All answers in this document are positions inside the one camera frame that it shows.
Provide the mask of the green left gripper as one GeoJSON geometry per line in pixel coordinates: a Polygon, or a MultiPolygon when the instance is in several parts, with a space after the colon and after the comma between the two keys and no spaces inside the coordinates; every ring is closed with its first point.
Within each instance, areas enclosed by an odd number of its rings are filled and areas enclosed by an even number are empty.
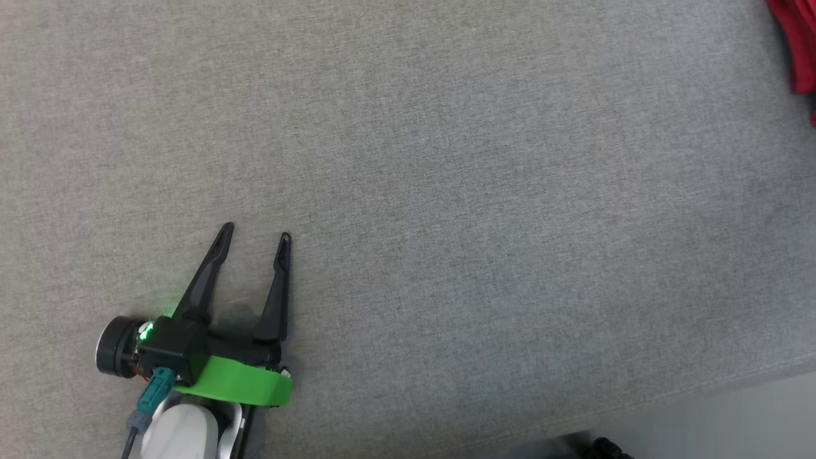
{"type": "MultiPolygon", "coordinates": [[[[186,292],[173,312],[173,319],[209,326],[212,300],[221,265],[227,259],[235,226],[221,226],[186,292]]],[[[226,403],[257,407],[279,407],[289,402],[291,375],[281,366],[282,343],[288,339],[289,267],[292,241],[283,233],[273,261],[273,282],[265,308],[253,331],[253,340],[238,340],[210,332],[210,358],[198,380],[190,386],[176,384],[173,390],[226,403]]]]}

